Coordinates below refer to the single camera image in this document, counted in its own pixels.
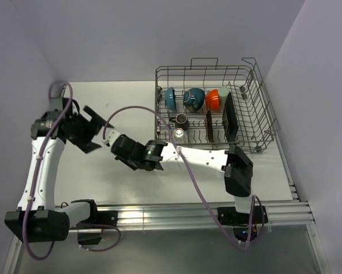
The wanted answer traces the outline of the clear glass cup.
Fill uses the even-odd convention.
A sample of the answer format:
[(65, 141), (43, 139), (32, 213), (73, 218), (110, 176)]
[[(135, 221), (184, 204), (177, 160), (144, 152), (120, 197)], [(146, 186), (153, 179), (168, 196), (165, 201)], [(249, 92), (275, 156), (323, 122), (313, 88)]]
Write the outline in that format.
[(174, 129), (173, 137), (176, 143), (185, 143), (187, 141), (187, 134), (182, 128)]

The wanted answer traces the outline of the dark brown mug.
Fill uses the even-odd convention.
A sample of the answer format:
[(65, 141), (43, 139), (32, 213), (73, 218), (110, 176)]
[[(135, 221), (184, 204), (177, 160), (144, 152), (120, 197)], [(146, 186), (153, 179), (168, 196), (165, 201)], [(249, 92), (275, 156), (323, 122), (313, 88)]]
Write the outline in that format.
[(184, 131), (187, 131), (190, 127), (187, 115), (182, 113), (170, 117), (169, 121), (175, 125), (175, 128), (181, 128)]

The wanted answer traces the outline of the blue ceramic bowl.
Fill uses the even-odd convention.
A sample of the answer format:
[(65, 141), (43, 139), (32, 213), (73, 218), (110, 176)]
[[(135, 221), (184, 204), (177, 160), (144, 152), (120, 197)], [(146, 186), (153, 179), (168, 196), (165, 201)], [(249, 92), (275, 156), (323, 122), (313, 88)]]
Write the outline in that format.
[(165, 106), (170, 111), (176, 111), (176, 97), (173, 87), (169, 87), (164, 93)]

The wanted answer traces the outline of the dark bowl beige inside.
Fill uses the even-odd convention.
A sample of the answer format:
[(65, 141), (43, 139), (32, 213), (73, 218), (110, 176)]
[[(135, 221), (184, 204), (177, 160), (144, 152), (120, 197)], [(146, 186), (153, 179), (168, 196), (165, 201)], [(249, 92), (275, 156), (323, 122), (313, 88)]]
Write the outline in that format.
[(203, 106), (205, 92), (201, 88), (190, 88), (183, 95), (183, 105), (188, 111), (198, 112)]

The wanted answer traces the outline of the red floral round plate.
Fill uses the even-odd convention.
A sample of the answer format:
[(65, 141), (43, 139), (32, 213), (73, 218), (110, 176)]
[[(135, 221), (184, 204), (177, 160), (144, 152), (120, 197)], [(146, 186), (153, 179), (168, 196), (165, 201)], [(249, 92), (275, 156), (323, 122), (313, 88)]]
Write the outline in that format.
[(214, 142), (211, 111), (206, 113), (206, 137), (209, 143)]

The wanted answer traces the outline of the orange plastic bowl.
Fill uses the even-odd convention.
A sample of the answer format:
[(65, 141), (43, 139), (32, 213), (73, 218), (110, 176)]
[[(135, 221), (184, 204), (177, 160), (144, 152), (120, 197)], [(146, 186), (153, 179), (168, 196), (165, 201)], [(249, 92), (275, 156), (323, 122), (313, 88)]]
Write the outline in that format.
[(206, 106), (211, 111), (220, 111), (220, 99), (217, 89), (208, 92), (206, 98)]

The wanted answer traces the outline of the black floral square plate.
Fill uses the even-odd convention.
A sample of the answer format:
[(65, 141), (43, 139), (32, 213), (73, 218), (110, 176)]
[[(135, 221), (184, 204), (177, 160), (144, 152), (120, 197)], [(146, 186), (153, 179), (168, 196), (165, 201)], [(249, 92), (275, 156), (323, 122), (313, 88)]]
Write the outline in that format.
[(222, 120), (224, 127), (224, 137), (226, 141), (229, 143), (235, 142), (239, 125), (231, 93), (229, 93), (226, 97), (226, 101), (223, 107)]

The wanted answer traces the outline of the light green cup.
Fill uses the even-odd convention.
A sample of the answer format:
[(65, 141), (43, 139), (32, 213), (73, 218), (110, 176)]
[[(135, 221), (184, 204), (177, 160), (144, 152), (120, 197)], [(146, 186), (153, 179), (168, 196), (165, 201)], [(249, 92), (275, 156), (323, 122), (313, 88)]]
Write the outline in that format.
[(221, 88), (218, 89), (220, 108), (224, 107), (226, 99), (227, 99), (229, 93), (230, 93), (230, 90), (227, 87), (221, 87)]

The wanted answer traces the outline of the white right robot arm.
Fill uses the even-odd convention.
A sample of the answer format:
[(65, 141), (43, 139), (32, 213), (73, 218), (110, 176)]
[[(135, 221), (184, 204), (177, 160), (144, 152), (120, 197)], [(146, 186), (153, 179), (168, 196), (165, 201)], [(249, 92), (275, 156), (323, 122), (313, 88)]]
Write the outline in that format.
[(226, 192), (235, 199), (236, 218), (246, 223), (255, 215), (251, 191), (254, 164), (238, 146), (207, 151), (155, 140), (143, 145), (114, 130), (103, 142), (115, 155), (115, 160), (132, 170), (175, 172), (182, 168), (182, 164), (188, 164), (191, 168), (215, 173), (224, 179)]

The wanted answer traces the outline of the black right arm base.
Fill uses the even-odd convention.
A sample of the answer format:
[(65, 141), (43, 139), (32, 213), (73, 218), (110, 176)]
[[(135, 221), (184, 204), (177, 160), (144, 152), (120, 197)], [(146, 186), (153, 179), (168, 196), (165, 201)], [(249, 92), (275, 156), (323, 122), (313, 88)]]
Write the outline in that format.
[(258, 226), (268, 223), (268, 216), (265, 206), (254, 206), (252, 214), (252, 229), (248, 232), (250, 215), (248, 213), (238, 213), (235, 207), (219, 207), (218, 220), (221, 225), (233, 227), (234, 236), (241, 242), (246, 242), (248, 236), (250, 241), (255, 240), (259, 235)]

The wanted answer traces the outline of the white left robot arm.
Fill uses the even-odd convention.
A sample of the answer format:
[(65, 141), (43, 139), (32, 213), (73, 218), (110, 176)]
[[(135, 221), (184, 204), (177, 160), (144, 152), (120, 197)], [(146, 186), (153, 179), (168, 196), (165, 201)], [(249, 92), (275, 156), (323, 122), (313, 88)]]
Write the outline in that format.
[(61, 154), (66, 142), (71, 142), (88, 154), (100, 148), (92, 142), (105, 120), (88, 106), (84, 112), (69, 110), (51, 131), (59, 111), (48, 111), (31, 126), (32, 158), (25, 190), (15, 211), (5, 215), (5, 224), (22, 242), (40, 243), (63, 241), (69, 229), (78, 225), (96, 228), (101, 225), (116, 225), (117, 213), (100, 213), (92, 199), (74, 200), (68, 207), (56, 208), (54, 190)]

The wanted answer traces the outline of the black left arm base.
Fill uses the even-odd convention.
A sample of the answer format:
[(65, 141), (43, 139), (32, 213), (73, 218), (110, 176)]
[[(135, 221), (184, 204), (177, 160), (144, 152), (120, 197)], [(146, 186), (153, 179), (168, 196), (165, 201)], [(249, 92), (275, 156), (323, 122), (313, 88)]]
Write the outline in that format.
[(71, 229), (86, 230), (77, 233), (77, 241), (79, 245), (98, 245), (102, 239), (105, 229), (116, 227), (118, 221), (117, 211), (98, 211), (94, 221), (82, 221)]

